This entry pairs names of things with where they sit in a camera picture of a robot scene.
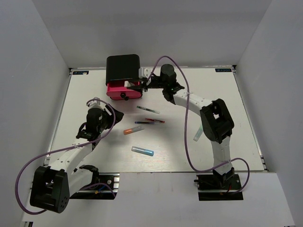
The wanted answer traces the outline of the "pink top drawer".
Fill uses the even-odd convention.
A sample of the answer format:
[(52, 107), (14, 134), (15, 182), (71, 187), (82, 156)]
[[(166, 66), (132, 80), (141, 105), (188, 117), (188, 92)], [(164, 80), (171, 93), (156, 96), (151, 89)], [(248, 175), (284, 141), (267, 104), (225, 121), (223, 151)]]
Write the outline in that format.
[[(106, 95), (112, 100), (129, 100), (142, 97), (142, 91), (134, 91), (124, 87), (125, 80), (110, 81), (107, 83)], [(139, 82), (131, 82), (134, 86), (139, 85)]]

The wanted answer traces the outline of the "green highlighter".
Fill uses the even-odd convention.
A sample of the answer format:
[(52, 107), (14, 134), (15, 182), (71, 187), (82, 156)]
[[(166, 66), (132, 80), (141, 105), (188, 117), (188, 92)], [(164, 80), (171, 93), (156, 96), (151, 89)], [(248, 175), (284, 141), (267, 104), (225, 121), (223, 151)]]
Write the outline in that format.
[(203, 126), (200, 125), (199, 129), (197, 130), (197, 132), (196, 132), (196, 134), (193, 138), (193, 140), (198, 141), (202, 134), (203, 134)]

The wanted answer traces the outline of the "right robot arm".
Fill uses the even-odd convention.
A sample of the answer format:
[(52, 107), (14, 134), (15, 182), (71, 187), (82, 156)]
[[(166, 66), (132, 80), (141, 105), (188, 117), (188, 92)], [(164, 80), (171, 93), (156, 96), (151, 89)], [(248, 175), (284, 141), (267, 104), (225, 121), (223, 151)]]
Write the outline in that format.
[(126, 82), (126, 87), (136, 91), (162, 89), (168, 102), (186, 109), (186, 117), (189, 111), (199, 115), (203, 133), (212, 145), (214, 166), (210, 171), (215, 175), (214, 184), (223, 189), (231, 183), (234, 167), (230, 156), (230, 139), (234, 122), (222, 99), (212, 101), (191, 93), (189, 86), (183, 87), (177, 82), (175, 68), (170, 64), (162, 65), (158, 76), (151, 73), (149, 78), (132, 79)]

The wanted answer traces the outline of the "white eraser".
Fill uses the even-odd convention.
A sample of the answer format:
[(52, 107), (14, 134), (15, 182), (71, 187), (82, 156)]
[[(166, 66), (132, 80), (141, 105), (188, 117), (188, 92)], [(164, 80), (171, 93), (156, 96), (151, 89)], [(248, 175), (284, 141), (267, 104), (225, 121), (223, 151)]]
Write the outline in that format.
[(131, 86), (133, 86), (134, 84), (133, 83), (131, 83), (131, 82), (129, 82), (129, 81), (125, 81), (125, 83), (124, 83), (124, 87), (131, 87)]

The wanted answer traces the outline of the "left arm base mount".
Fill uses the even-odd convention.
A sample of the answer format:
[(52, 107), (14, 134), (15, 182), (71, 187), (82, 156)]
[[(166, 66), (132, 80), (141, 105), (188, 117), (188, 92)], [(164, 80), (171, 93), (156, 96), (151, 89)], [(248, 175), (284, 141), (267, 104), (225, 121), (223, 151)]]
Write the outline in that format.
[(120, 182), (119, 173), (99, 173), (92, 183), (80, 187), (72, 200), (113, 200), (117, 195)]

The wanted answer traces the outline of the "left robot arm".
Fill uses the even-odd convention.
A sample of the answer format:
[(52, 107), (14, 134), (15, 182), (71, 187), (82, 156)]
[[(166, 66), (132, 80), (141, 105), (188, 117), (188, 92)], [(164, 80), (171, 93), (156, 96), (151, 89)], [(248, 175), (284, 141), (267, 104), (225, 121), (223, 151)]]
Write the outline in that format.
[(110, 105), (101, 108), (93, 104), (86, 121), (79, 127), (74, 144), (47, 167), (36, 169), (30, 195), (30, 205), (61, 213), (69, 199), (80, 189), (99, 186), (98, 168), (82, 161), (98, 145), (101, 133), (119, 123), (124, 113)]

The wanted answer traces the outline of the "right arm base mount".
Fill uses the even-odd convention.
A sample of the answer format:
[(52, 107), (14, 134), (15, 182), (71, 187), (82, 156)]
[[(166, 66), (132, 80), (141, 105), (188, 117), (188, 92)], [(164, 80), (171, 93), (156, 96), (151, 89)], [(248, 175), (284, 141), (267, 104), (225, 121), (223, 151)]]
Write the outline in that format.
[(197, 175), (194, 183), (197, 185), (199, 201), (242, 201), (241, 181), (235, 174), (223, 185), (216, 181), (214, 175)]

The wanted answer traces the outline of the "orange highlighter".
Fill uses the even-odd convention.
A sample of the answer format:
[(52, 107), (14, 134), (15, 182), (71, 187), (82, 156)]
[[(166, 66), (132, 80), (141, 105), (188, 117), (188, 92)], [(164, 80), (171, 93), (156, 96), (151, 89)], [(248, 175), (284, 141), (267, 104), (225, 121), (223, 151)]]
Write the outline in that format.
[(132, 133), (135, 133), (135, 132), (138, 132), (138, 131), (142, 131), (142, 130), (144, 130), (144, 128), (139, 125), (139, 126), (136, 126), (136, 127), (125, 129), (123, 131), (123, 133), (124, 133), (124, 135), (128, 135), (128, 134), (132, 134)]

